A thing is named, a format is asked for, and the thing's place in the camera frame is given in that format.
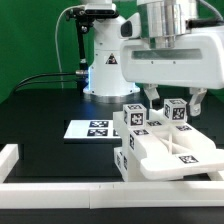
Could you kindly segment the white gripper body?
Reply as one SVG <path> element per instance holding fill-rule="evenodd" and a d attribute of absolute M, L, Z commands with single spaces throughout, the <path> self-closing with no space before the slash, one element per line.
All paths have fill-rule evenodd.
<path fill-rule="evenodd" d="M 120 28 L 120 63 L 127 81 L 224 88 L 224 25 L 192 29 L 166 49 L 151 49 L 140 34 L 140 15 L 135 13 Z"/>

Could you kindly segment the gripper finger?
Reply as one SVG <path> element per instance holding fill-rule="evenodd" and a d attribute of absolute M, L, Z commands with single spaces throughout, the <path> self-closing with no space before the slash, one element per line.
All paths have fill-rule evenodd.
<path fill-rule="evenodd" d="M 150 102 L 150 107 L 153 107 L 153 101 L 160 98 L 158 91 L 157 91 L 157 85 L 156 84 L 144 84 L 143 90 Z"/>
<path fill-rule="evenodd" d="M 201 113 L 201 103 L 207 93 L 207 90 L 205 88 L 191 87 L 189 92 L 192 95 L 189 102 L 190 115 L 196 117 Z"/>

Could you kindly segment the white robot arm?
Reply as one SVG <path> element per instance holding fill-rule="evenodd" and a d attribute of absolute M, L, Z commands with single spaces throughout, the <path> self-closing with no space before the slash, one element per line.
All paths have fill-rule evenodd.
<path fill-rule="evenodd" d="M 188 87 L 193 116 L 209 89 L 224 88 L 224 20 L 200 19 L 202 1 L 137 0 L 120 28 L 124 78 L 142 83 L 151 100 L 158 85 Z"/>

